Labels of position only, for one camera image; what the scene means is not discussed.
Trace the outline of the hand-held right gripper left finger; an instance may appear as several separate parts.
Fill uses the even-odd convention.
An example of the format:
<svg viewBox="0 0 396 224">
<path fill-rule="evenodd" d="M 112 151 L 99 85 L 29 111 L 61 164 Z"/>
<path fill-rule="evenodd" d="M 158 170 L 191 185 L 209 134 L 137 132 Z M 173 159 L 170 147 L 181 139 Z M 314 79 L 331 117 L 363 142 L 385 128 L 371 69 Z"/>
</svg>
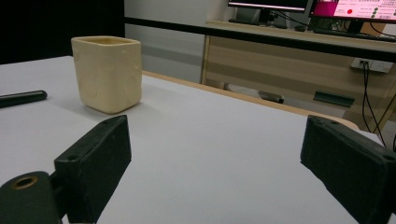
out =
<svg viewBox="0 0 396 224">
<path fill-rule="evenodd" d="M 95 223 L 132 160 L 128 118 L 98 123 L 54 160 L 54 183 L 71 223 Z"/>
</svg>

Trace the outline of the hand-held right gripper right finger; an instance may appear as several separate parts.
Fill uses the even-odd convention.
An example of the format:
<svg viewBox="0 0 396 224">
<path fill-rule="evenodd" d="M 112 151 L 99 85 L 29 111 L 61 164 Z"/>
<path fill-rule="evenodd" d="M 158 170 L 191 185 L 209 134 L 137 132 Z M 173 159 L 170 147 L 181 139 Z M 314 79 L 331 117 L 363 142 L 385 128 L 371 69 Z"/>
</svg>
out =
<svg viewBox="0 0 396 224">
<path fill-rule="evenodd" d="M 307 119 L 301 164 L 359 224 L 396 215 L 396 153 L 330 119 Z"/>
</svg>

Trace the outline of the cream square pen holder cup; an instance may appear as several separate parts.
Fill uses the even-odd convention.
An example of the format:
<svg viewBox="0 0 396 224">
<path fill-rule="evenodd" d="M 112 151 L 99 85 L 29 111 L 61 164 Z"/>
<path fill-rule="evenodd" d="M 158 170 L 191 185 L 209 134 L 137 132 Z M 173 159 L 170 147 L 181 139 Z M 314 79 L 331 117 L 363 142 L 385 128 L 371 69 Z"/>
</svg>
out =
<svg viewBox="0 0 396 224">
<path fill-rule="evenodd" d="M 71 39 L 82 103 L 107 114 L 117 114 L 142 98 L 141 43 L 116 36 Z"/>
</svg>

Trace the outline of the black pen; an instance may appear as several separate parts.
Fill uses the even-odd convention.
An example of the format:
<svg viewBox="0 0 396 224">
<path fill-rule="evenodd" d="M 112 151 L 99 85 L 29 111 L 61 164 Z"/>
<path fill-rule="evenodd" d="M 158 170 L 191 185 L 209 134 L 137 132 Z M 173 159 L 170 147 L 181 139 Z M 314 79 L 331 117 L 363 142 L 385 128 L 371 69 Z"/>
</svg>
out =
<svg viewBox="0 0 396 224">
<path fill-rule="evenodd" d="M 46 100 L 47 97 L 48 94 L 45 91 L 27 91 L 0 95 L 0 108 L 39 102 Z"/>
</svg>

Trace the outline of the chair base leg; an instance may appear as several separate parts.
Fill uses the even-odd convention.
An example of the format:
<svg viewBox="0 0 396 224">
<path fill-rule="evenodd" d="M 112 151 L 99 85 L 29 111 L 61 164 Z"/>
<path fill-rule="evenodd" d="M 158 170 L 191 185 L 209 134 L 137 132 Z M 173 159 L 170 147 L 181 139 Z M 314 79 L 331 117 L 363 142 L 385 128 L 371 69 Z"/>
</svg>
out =
<svg viewBox="0 0 396 224">
<path fill-rule="evenodd" d="M 263 100 L 267 100 L 267 101 L 271 101 L 271 102 L 275 102 L 275 103 L 279 103 L 279 104 L 284 103 L 284 97 L 281 95 L 276 95 L 276 94 L 272 94 L 270 92 L 265 92 L 265 91 L 258 91 L 258 94 Z"/>
</svg>

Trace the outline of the light wooden desk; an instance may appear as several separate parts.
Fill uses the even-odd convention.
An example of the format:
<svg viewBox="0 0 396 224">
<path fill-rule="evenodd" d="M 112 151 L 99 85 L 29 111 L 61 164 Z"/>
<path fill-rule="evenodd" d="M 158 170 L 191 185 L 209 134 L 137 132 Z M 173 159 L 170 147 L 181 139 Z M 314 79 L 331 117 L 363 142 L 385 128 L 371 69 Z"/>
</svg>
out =
<svg viewBox="0 0 396 224">
<path fill-rule="evenodd" d="M 396 121 L 396 63 L 387 74 L 351 68 L 355 57 L 205 36 L 202 82 L 225 83 L 342 110 L 363 130 Z M 355 99 L 351 107 L 314 100 L 316 91 Z"/>
</svg>

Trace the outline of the black curtain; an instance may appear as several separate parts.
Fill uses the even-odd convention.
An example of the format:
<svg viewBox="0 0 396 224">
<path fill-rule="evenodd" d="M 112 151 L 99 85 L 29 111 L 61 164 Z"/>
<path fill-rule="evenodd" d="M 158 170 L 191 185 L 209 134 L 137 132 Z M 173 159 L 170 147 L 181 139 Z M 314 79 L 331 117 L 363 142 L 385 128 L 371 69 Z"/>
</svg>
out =
<svg viewBox="0 0 396 224">
<path fill-rule="evenodd" d="M 0 64 L 72 53 L 75 36 L 125 36 L 124 0 L 0 0 Z"/>
</svg>

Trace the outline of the monitor with pink screen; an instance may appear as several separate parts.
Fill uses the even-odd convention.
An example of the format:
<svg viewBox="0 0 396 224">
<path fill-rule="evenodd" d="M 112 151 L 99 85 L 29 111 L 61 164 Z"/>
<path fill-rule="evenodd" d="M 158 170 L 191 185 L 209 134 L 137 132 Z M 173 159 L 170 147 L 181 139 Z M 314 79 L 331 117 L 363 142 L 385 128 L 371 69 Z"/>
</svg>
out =
<svg viewBox="0 0 396 224">
<path fill-rule="evenodd" d="M 314 0 L 309 16 L 350 21 L 357 33 L 365 22 L 396 24 L 396 0 Z"/>
</svg>

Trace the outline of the black computer monitor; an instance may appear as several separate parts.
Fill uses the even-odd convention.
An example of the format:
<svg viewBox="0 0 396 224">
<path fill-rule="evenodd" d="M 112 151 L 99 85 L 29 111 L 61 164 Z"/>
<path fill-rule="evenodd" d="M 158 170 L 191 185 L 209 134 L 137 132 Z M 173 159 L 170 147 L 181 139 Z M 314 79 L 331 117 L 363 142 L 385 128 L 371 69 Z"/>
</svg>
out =
<svg viewBox="0 0 396 224">
<path fill-rule="evenodd" d="M 280 13 L 305 13 L 308 0 L 228 0 L 228 6 L 236 9 L 229 22 L 264 27 L 288 29 L 286 16 L 283 24 L 276 21 Z"/>
</svg>

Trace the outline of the white wall power socket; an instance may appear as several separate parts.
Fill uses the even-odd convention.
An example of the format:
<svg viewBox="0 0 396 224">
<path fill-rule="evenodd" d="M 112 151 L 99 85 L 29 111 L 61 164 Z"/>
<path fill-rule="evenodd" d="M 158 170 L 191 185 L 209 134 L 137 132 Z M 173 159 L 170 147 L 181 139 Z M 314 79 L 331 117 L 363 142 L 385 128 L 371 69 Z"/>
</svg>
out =
<svg viewBox="0 0 396 224">
<path fill-rule="evenodd" d="M 350 65 L 351 68 L 357 69 L 362 69 L 363 66 L 366 66 L 370 71 L 387 74 L 393 63 L 355 58 Z"/>
</svg>

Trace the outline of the black horizontal rail bar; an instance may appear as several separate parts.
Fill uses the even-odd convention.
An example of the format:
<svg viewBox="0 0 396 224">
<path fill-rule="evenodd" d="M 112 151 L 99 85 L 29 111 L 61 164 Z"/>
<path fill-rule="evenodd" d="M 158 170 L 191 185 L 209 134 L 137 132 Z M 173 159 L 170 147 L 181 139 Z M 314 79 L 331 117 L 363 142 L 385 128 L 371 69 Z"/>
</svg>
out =
<svg viewBox="0 0 396 224">
<path fill-rule="evenodd" d="M 196 26 L 168 21 L 153 21 L 125 17 L 127 24 L 141 25 L 198 35 L 218 36 L 230 39 L 263 43 L 294 49 L 313 50 L 355 58 L 396 63 L 396 42 L 375 41 L 336 35 L 295 32 L 288 29 L 257 27 L 227 21 L 214 21 Z"/>
</svg>

